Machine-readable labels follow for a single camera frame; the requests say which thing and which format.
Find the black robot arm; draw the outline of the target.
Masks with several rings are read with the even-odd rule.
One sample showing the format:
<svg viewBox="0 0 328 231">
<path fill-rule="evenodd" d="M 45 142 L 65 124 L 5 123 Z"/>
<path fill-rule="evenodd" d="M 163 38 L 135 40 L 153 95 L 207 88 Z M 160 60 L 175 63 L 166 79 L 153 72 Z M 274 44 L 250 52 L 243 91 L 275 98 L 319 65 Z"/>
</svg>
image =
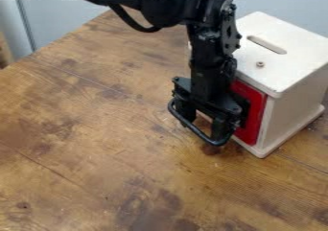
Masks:
<svg viewBox="0 0 328 231">
<path fill-rule="evenodd" d="M 188 78 L 172 79 L 167 110 L 210 145 L 220 146 L 242 121 L 230 90 L 240 48 L 232 0 L 84 0 L 107 6 L 135 30 L 153 33 L 183 24 L 191 45 Z"/>
</svg>

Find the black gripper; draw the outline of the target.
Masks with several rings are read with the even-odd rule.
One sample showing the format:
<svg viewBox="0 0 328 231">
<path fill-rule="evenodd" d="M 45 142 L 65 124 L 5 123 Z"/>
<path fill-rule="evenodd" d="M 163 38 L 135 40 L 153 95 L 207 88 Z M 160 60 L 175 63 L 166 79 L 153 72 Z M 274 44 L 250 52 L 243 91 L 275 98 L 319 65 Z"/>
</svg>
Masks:
<svg viewBox="0 0 328 231">
<path fill-rule="evenodd" d="M 186 25 L 191 45 L 187 79 L 191 80 L 191 98 L 204 104 L 228 92 L 236 70 L 232 52 L 240 48 L 242 36 L 235 26 L 232 0 L 208 0 L 200 9 L 200 22 Z M 192 104 L 175 98 L 174 107 L 178 118 L 191 123 L 195 120 Z M 211 125 L 211 138 L 215 141 L 228 139 L 238 126 L 236 117 L 218 116 Z"/>
</svg>

